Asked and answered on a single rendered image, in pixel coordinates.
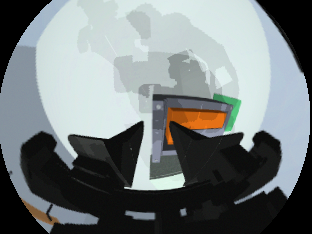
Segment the orange l-shaped part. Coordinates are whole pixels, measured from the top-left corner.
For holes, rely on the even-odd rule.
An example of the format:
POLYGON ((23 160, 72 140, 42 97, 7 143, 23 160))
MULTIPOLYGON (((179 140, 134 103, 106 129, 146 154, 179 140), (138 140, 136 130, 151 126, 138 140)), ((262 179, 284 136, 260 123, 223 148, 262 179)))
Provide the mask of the orange l-shaped part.
POLYGON ((173 145, 171 134, 169 134, 171 121, 189 129, 216 129, 223 128, 225 117, 227 113, 223 110, 168 108, 167 144, 173 145))

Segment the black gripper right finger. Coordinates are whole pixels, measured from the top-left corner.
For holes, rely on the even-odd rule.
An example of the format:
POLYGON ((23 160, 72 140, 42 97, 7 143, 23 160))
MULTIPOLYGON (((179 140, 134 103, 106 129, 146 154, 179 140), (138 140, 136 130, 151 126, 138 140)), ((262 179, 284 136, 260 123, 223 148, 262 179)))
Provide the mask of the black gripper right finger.
POLYGON ((183 125, 176 124, 171 121, 169 124, 171 129, 171 138, 175 145, 177 160, 180 161, 181 170, 187 185, 197 182, 197 176, 205 168, 207 168, 212 158, 216 156, 220 149, 228 148, 235 144, 241 144, 244 133, 221 134, 209 138, 201 133, 196 133, 195 130, 184 128, 183 125))

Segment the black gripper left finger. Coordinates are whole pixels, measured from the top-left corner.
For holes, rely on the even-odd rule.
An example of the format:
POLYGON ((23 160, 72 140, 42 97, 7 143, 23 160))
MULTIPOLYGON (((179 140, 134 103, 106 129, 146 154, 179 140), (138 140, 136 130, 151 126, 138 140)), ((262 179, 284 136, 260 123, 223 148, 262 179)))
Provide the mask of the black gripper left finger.
POLYGON ((72 145, 77 156, 91 157, 92 160, 105 161, 124 181, 127 188, 132 188, 133 174, 136 172, 137 158, 140 154, 141 140, 144 134, 144 121, 137 122, 132 128, 111 138, 85 137, 83 134, 68 134, 69 145, 72 145))

